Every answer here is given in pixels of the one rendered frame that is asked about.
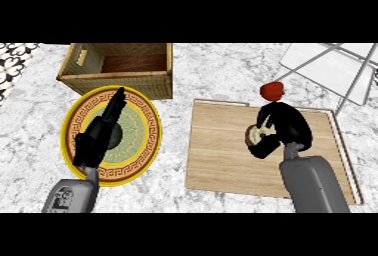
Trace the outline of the round patterned yellow plate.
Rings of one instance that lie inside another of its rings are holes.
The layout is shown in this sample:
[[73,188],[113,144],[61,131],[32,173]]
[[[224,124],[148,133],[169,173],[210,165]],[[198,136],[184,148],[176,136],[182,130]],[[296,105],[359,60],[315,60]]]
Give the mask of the round patterned yellow plate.
[[[71,106],[63,121],[60,148],[73,174],[86,179],[86,172],[73,165],[76,135],[83,133],[97,116],[104,114],[119,86],[104,86],[88,92]],[[132,182],[148,170],[160,151],[163,125],[159,111],[148,97],[133,88],[125,88],[126,107],[117,124],[122,127],[119,145],[105,153],[98,169],[102,187]]]

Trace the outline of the black and white patterned cloth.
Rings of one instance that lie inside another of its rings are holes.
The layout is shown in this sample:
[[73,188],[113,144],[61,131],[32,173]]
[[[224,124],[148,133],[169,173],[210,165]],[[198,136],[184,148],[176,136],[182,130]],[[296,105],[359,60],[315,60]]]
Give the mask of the black and white patterned cloth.
[[0,104],[32,62],[39,43],[0,43]]

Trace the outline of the cupcake with red topping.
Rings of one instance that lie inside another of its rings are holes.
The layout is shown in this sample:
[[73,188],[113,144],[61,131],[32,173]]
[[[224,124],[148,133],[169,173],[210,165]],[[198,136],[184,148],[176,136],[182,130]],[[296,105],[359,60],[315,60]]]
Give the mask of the cupcake with red topping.
[[[274,102],[278,101],[283,98],[284,95],[284,84],[281,82],[271,82],[265,84],[260,87],[260,95],[262,97]],[[262,125],[262,127],[257,127],[257,125],[252,125],[247,128],[246,132],[246,142],[249,146],[256,146],[262,139],[268,136],[275,134],[275,127],[266,127],[266,125]]]

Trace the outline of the wicker basket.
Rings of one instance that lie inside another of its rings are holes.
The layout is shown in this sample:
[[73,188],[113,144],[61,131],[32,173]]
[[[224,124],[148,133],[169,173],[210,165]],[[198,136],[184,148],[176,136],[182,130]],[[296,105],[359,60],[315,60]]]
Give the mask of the wicker basket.
[[119,85],[151,100],[173,98],[172,43],[73,43],[57,80],[80,95]]

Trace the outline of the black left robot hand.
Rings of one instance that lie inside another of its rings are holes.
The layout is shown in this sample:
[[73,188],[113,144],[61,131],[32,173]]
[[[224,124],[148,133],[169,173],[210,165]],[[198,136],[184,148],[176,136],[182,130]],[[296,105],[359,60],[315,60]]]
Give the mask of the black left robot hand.
[[104,114],[95,117],[86,131],[76,136],[74,166],[97,168],[101,165],[114,126],[126,104],[125,88],[120,87],[107,105]]

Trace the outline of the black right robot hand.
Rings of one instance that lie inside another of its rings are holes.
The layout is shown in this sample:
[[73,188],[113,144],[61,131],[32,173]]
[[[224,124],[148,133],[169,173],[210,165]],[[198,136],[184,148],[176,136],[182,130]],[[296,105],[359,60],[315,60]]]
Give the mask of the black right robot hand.
[[256,126],[275,127],[277,131],[256,145],[249,144],[249,150],[259,159],[265,159],[277,148],[289,143],[303,145],[299,151],[312,147],[311,126],[299,110],[287,103],[274,101],[260,108]]

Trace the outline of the wooden tray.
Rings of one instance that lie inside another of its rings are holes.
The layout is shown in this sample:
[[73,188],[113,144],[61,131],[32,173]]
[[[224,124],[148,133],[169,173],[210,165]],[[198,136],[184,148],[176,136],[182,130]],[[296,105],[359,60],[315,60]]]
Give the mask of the wooden tray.
[[[349,158],[334,111],[299,109],[314,134],[312,148],[302,156],[324,157],[349,204],[365,203]],[[280,172],[284,150],[277,149],[266,159],[256,158],[247,148],[246,131],[257,121],[259,108],[243,102],[197,99],[187,164],[190,189],[289,198]]]

